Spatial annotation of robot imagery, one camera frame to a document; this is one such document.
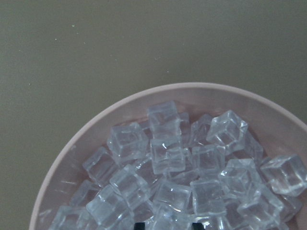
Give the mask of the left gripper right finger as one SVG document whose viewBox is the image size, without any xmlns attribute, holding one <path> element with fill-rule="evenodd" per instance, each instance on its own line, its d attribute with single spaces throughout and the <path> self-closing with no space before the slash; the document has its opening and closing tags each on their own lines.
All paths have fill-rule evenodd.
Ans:
<svg viewBox="0 0 307 230">
<path fill-rule="evenodd" d="M 203 230 L 203 224 L 202 223 L 192 223 L 192 229 L 193 230 Z"/>
</svg>

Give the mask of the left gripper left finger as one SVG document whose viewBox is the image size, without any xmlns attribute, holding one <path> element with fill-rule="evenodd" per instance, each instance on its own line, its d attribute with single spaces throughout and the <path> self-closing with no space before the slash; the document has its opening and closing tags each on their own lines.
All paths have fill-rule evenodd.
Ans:
<svg viewBox="0 0 307 230">
<path fill-rule="evenodd" d="M 134 230 L 145 230 L 145 223 L 144 222 L 135 223 Z"/>
</svg>

